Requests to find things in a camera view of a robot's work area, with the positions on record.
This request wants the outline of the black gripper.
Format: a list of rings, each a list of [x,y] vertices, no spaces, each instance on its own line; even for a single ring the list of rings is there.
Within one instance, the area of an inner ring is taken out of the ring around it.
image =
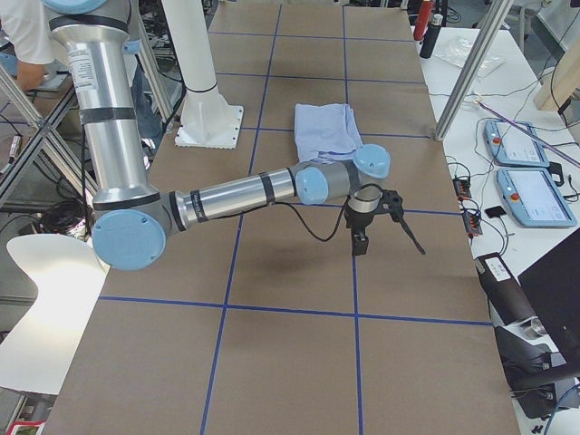
[[[357,211],[347,206],[344,211],[346,226],[351,230],[352,253],[354,256],[364,256],[367,253],[369,238],[366,228],[372,223],[375,213]]]

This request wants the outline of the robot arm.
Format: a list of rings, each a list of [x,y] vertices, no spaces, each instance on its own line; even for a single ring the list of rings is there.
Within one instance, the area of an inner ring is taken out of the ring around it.
[[[169,237],[211,220],[233,218],[298,198],[306,205],[343,201],[338,219],[351,232],[353,253],[366,252],[367,227],[381,214],[401,220],[401,198],[385,188],[389,152],[363,144],[353,110],[345,104],[295,107],[298,162],[282,169],[197,188],[162,192],[176,175],[200,179],[211,164],[194,153],[233,149],[244,110],[221,95],[208,31],[196,1],[163,5],[184,81],[185,101],[176,149],[164,150],[151,175],[138,159],[136,113],[122,81],[122,48],[139,17],[132,1],[47,1],[53,38],[72,66],[98,190],[92,244],[107,265],[123,271],[148,267]]]

